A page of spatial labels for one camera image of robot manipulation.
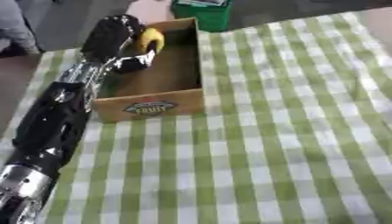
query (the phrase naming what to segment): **open box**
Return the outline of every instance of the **open box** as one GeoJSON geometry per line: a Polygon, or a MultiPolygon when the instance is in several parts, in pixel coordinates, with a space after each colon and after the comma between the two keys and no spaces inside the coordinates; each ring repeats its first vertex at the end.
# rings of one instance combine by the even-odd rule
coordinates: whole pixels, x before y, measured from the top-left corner
{"type": "Polygon", "coordinates": [[[107,77],[93,102],[106,123],[185,115],[204,107],[196,19],[172,20],[148,27],[164,34],[164,49],[149,68],[107,77]]]}

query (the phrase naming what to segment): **robotic hand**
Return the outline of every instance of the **robotic hand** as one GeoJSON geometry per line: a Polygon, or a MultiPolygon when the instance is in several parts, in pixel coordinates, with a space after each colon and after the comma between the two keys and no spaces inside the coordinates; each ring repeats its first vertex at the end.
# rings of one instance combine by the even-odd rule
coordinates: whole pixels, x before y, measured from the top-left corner
{"type": "Polygon", "coordinates": [[[129,15],[97,24],[79,61],[44,91],[17,128],[15,150],[0,173],[0,224],[35,222],[81,140],[105,76],[149,67],[163,45],[160,32],[129,15]],[[122,58],[137,41],[143,54],[122,58]]]}

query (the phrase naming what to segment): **checkered tablecloth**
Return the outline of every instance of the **checkered tablecloth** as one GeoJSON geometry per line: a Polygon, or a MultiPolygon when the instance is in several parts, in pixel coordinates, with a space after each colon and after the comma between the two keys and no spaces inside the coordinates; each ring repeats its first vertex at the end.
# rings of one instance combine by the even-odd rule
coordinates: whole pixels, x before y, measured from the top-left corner
{"type": "MultiPolygon", "coordinates": [[[[206,113],[93,118],[38,223],[392,223],[392,59],[353,13],[199,33],[206,113]]],[[[75,50],[43,56],[1,142],[75,50]]]]}

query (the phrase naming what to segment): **yellow object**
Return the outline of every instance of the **yellow object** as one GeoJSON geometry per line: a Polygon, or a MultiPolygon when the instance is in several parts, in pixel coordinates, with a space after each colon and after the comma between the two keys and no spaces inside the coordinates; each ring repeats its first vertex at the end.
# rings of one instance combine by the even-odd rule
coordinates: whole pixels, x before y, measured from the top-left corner
{"type": "Polygon", "coordinates": [[[162,32],[154,28],[147,28],[139,39],[139,48],[143,53],[147,53],[147,47],[152,41],[157,41],[157,53],[159,53],[165,45],[165,37],[162,32]]]}

